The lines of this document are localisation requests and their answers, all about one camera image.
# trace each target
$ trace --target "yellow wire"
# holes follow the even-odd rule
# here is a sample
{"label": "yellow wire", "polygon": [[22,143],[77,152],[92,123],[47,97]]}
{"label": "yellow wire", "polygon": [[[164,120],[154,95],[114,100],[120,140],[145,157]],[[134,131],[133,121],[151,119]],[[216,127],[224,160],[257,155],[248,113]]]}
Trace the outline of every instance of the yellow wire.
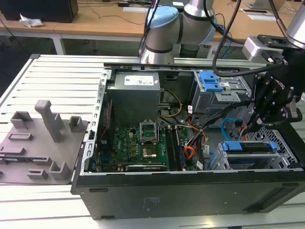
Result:
{"label": "yellow wire", "polygon": [[175,114],[158,115],[158,117],[161,117],[161,118],[171,118],[171,117],[175,117],[176,115],[179,115],[179,114],[181,113],[181,111],[182,111],[182,103],[181,103],[180,99],[179,99],[172,91],[170,91],[170,90],[168,90],[168,89],[165,89],[165,88],[164,88],[164,90],[165,90],[165,91],[168,91],[170,94],[172,94],[173,97],[175,97],[176,100],[178,100],[179,105],[180,105],[180,108],[179,108],[178,112],[175,113]]}

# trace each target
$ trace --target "floor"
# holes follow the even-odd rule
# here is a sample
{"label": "floor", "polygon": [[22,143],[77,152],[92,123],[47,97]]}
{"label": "floor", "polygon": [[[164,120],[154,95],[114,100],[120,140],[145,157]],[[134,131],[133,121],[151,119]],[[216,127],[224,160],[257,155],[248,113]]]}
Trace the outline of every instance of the floor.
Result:
{"label": "floor", "polygon": [[[45,38],[18,37],[12,39],[11,46],[0,45],[0,96],[18,74],[20,69],[33,53],[56,54],[53,41]],[[138,42],[98,41],[98,50],[94,51],[88,40],[65,39],[64,45],[68,55],[106,55],[136,56]],[[187,46],[185,50],[196,50],[197,47]],[[179,57],[178,48],[174,48],[174,56]],[[208,47],[200,47],[197,58],[206,58]],[[230,48],[226,59],[245,59],[241,48]]]}

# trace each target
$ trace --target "side panel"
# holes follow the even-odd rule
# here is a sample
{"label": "side panel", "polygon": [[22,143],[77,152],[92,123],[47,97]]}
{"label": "side panel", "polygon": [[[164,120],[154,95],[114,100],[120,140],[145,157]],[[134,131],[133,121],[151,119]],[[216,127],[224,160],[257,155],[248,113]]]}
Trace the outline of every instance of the side panel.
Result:
{"label": "side panel", "polygon": [[80,187],[94,219],[186,217],[269,212],[300,192],[282,183]]}

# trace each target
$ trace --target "power supply label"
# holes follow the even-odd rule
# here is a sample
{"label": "power supply label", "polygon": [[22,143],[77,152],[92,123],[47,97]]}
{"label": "power supply label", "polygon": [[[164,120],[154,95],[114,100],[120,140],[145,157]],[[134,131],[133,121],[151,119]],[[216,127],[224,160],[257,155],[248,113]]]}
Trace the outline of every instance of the power supply label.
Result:
{"label": "power supply label", "polygon": [[127,76],[125,76],[124,85],[153,86],[153,76],[152,75],[127,75]]}

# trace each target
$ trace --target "crumpled paper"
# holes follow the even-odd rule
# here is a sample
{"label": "crumpled paper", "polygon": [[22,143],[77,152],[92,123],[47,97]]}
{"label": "crumpled paper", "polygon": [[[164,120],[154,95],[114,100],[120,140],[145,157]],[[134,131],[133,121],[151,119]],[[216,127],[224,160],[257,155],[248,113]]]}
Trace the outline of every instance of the crumpled paper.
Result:
{"label": "crumpled paper", "polygon": [[31,19],[31,18],[26,18],[26,17],[23,17],[21,14],[20,14],[20,22],[26,26],[26,27],[32,27],[32,26],[42,26],[44,25],[42,23],[42,21],[40,19]]}

